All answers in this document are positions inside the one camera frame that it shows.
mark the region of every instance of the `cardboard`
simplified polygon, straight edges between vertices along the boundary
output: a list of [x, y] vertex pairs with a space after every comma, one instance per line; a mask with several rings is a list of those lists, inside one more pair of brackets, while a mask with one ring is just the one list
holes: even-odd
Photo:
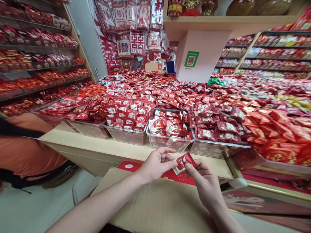
[[[110, 168], [92, 195], [130, 174]], [[109, 223], [137, 233], [217, 232], [195, 186], [162, 178], [139, 189]]]

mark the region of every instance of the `qr code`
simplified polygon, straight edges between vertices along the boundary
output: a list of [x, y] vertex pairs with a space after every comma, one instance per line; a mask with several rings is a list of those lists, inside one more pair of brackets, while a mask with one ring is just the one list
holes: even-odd
[[188, 66], [193, 66], [193, 63], [194, 63], [194, 60], [195, 60], [195, 57], [188, 57], [188, 61], [187, 61], [187, 65]]

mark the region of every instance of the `green sign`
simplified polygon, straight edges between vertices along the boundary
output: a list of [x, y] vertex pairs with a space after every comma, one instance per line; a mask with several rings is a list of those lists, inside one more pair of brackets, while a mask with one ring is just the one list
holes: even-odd
[[195, 66], [195, 63], [197, 62], [198, 56], [199, 52], [188, 51], [185, 66], [193, 68]]

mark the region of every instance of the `brown vase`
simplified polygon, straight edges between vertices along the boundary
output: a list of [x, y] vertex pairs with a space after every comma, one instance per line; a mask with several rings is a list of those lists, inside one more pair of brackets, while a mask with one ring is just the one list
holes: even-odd
[[247, 16], [255, 7], [255, 0], [233, 0], [226, 16]]
[[218, 0], [203, 0], [202, 1], [202, 16], [214, 16], [215, 10], [218, 7]]
[[283, 15], [288, 11], [292, 2], [292, 0], [270, 0], [263, 4], [256, 14], [264, 16]]

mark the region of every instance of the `counter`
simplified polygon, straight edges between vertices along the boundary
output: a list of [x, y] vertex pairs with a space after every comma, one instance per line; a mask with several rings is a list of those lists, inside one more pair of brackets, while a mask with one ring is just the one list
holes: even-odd
[[[154, 149], [148, 138], [143, 146], [117, 142], [113, 138], [99, 139], [53, 129], [39, 138], [63, 156], [93, 175], [105, 176], [110, 167], [117, 167], [123, 161], [142, 162]], [[188, 152], [187, 149], [175, 157]], [[224, 159], [191, 154], [194, 159], [202, 159], [217, 173], [221, 183], [232, 180], [233, 175]]]

